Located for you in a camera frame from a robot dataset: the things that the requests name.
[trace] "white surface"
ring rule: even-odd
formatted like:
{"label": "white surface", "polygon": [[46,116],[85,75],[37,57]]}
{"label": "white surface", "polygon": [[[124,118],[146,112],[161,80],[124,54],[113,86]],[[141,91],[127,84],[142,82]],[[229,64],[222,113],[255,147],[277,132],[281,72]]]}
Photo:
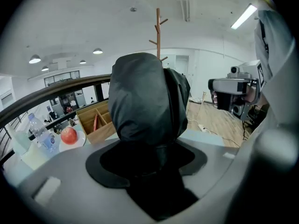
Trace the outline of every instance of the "white surface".
{"label": "white surface", "polygon": [[49,177],[43,186],[38,190],[34,200],[43,207],[46,207],[53,194],[57,191],[61,180],[55,177]]}
{"label": "white surface", "polygon": [[101,86],[102,86],[102,91],[103,91],[103,97],[104,97],[104,99],[106,99],[109,97],[110,83],[103,83],[103,84],[101,84]]}
{"label": "white surface", "polygon": [[33,172],[33,170],[16,154],[14,154],[8,161],[6,161],[6,163],[7,162],[14,163],[13,165],[9,165],[9,170],[4,167],[4,176],[7,182],[13,187],[17,187],[26,177],[28,177]]}
{"label": "white surface", "polygon": [[75,101],[75,100],[71,100],[70,105],[71,105],[71,106],[76,105],[76,101]]}
{"label": "white surface", "polygon": [[32,170],[36,170],[49,159],[35,143],[32,143],[29,150],[21,156],[21,160]]}
{"label": "white surface", "polygon": [[86,141],[86,136],[82,131],[77,131],[77,136],[78,140],[74,144],[65,144],[62,140],[60,140],[59,143],[59,151],[63,152],[69,149],[77,148],[77,147],[82,147],[85,144]]}
{"label": "white surface", "polygon": [[[100,75],[100,74],[96,74],[94,72],[93,66],[90,66],[87,68],[81,68],[81,69],[79,69],[79,71],[80,71],[80,77],[89,77],[89,76]],[[87,105],[89,105],[91,103],[91,99],[90,99],[91,97],[93,98],[94,101],[97,101],[93,86],[85,87],[82,89],[82,91],[83,91],[85,102]]]}
{"label": "white surface", "polygon": [[223,155],[223,157],[226,157],[226,158],[229,158],[229,159],[234,159],[234,158],[235,158],[235,155],[226,152],[226,153]]}

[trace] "doorway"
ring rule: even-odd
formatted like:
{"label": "doorway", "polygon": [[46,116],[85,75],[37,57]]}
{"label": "doorway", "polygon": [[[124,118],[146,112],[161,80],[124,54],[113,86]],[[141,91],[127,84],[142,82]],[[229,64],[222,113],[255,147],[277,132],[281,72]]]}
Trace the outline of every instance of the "doorway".
{"label": "doorway", "polygon": [[180,74],[186,76],[189,63],[189,56],[176,56],[176,62],[174,64],[174,70]]}
{"label": "doorway", "polygon": [[76,95],[74,92],[65,94],[63,96],[59,96],[60,103],[62,106],[62,109],[64,111],[64,114],[67,114],[70,112],[70,108],[74,111],[79,108]]}

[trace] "white ceiling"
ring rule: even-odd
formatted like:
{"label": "white ceiling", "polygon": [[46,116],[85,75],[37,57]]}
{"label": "white ceiling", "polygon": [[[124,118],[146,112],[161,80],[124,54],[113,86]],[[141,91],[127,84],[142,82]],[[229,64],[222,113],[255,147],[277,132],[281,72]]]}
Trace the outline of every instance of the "white ceiling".
{"label": "white ceiling", "polygon": [[[48,65],[50,71],[57,70],[57,64],[50,63],[61,57],[70,60],[68,67],[82,66],[79,64],[81,59],[86,60],[87,64],[96,64],[101,56],[115,52],[106,44],[121,37],[125,28],[155,22],[156,7],[161,9],[162,20],[187,20],[198,24],[199,29],[213,26],[219,31],[252,42],[256,14],[237,30],[230,29],[230,26],[249,3],[256,5],[256,2],[257,0],[26,0],[15,13],[1,39],[0,73],[35,77],[42,74],[41,67],[44,65]],[[131,7],[136,7],[137,12],[130,12]],[[97,47],[102,48],[104,54],[92,54]],[[29,64],[28,60],[33,54],[38,54],[42,62]]]}

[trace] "metal railing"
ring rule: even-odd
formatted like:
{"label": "metal railing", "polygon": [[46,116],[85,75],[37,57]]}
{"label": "metal railing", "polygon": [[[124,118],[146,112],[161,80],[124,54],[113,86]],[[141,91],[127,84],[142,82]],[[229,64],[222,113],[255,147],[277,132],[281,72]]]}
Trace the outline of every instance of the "metal railing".
{"label": "metal railing", "polygon": [[[97,96],[97,100],[102,101],[103,99],[101,99],[100,96],[103,96],[103,94],[102,94],[101,85],[99,85],[99,84],[110,82],[110,77],[111,77],[111,74],[78,78],[78,79],[68,80],[63,83],[54,84],[54,85],[48,86],[46,88],[43,88],[39,91],[33,92],[33,93],[17,100],[13,104],[11,104],[9,107],[7,107],[6,109],[4,109],[3,111],[0,112],[0,129],[5,128],[4,126],[6,124],[11,122],[15,118],[18,118],[19,115],[23,114],[24,112],[28,111],[29,109],[31,109],[37,105],[39,105],[40,103],[43,103],[49,99],[53,99],[59,95],[63,95],[65,93],[77,91],[84,87],[93,85],[94,89],[95,89],[96,96]],[[62,117],[59,117],[58,119],[49,123],[46,126],[46,128],[51,129],[58,122],[61,123],[65,120],[75,116],[76,111],[66,114]],[[33,135],[31,135],[29,137],[30,140],[33,140],[34,138],[35,137]],[[13,150],[10,150],[7,154],[5,154],[0,159],[0,167],[2,167],[2,165],[12,155],[14,155]]]}
{"label": "metal railing", "polygon": [[[23,113],[23,115],[21,116],[21,118],[18,116],[17,118],[15,118],[15,120],[10,124],[10,126],[15,130],[18,125],[22,122],[21,120],[24,118],[24,116],[28,114],[28,112],[26,111],[25,113]],[[5,149],[7,147],[7,145],[9,144],[9,141],[11,140],[11,137],[7,131],[7,129],[5,127],[3,127],[2,129],[0,129],[0,134],[3,134],[1,140],[0,140],[0,152],[1,152],[1,158],[3,157],[4,153],[5,153]]]}

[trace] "cable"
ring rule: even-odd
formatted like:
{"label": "cable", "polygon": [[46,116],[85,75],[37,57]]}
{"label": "cable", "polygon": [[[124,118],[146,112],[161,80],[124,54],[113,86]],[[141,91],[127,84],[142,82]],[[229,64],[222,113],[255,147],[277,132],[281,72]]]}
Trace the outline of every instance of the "cable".
{"label": "cable", "polygon": [[245,121],[242,121],[243,126],[243,140],[247,140],[248,138],[245,136]]}
{"label": "cable", "polygon": [[233,141],[233,140],[231,140],[231,139],[226,139],[226,138],[223,138],[224,140],[230,140],[230,141],[232,141],[232,142],[234,142],[238,147],[240,147],[240,145],[238,145],[235,141]]}
{"label": "cable", "polygon": [[[207,128],[204,128],[204,129],[208,130]],[[208,130],[208,131],[209,131],[209,130]],[[211,131],[209,131],[209,133],[211,133]]]}
{"label": "cable", "polygon": [[190,118],[190,117],[188,117],[188,116],[187,116],[187,120],[188,120],[188,121],[195,121],[195,122],[199,125],[199,122],[198,122],[197,120],[194,120],[194,119],[192,119],[192,118]]}

